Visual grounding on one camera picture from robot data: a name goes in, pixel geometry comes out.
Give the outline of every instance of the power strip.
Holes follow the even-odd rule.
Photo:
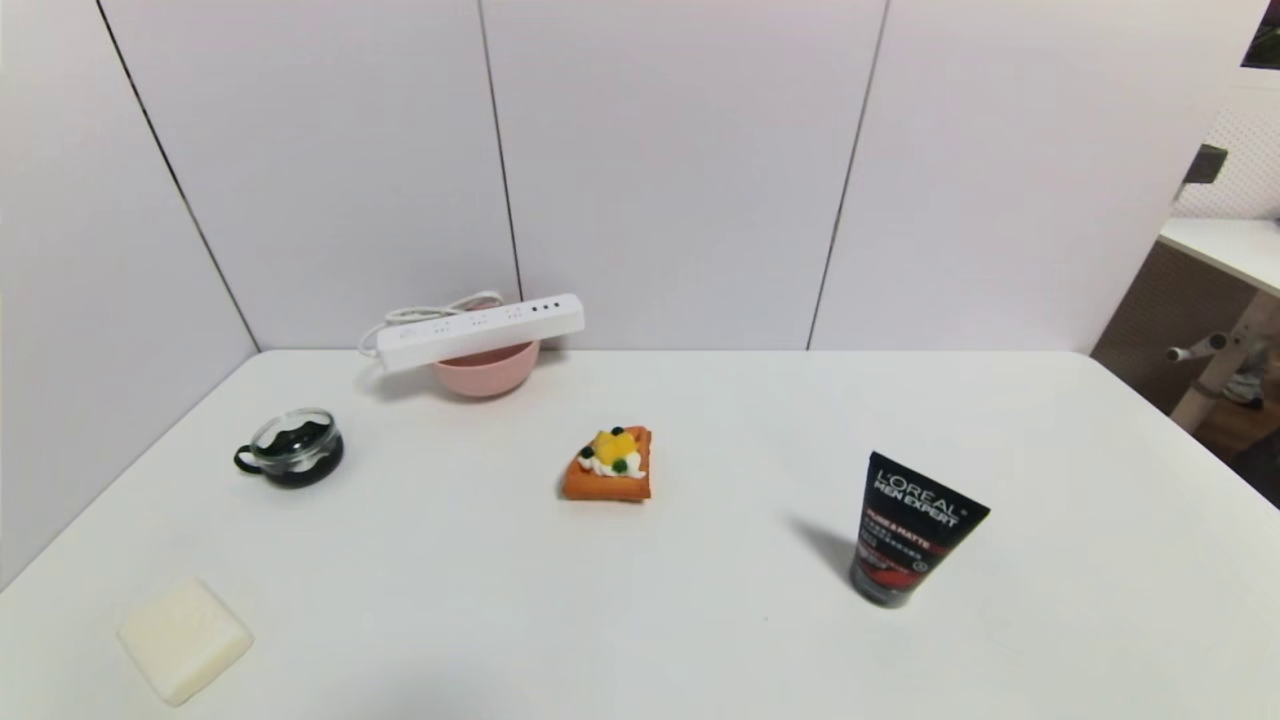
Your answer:
[[[378,332],[378,356],[394,373],[440,360],[576,333],[586,327],[576,295],[472,310]]]

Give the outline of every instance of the soap bar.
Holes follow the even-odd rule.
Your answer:
[[[174,707],[253,644],[248,629],[196,578],[134,610],[118,635],[156,694]]]

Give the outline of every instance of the pink bowl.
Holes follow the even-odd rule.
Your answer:
[[[493,397],[520,387],[538,363],[541,343],[526,342],[431,365],[444,387],[467,397]]]

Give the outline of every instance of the white cable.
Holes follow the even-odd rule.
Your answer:
[[[486,290],[484,292],[468,295],[462,300],[445,305],[444,307],[401,307],[399,310],[392,310],[383,318],[381,323],[378,323],[374,329],[369,331],[360,338],[360,342],[356,345],[356,350],[366,357],[378,357],[378,350],[369,347],[369,338],[378,334],[379,331],[394,325],[434,320],[436,318],[444,318],[445,315],[461,315],[467,310],[476,310],[479,307],[493,305],[502,305],[502,295],[492,290]]]

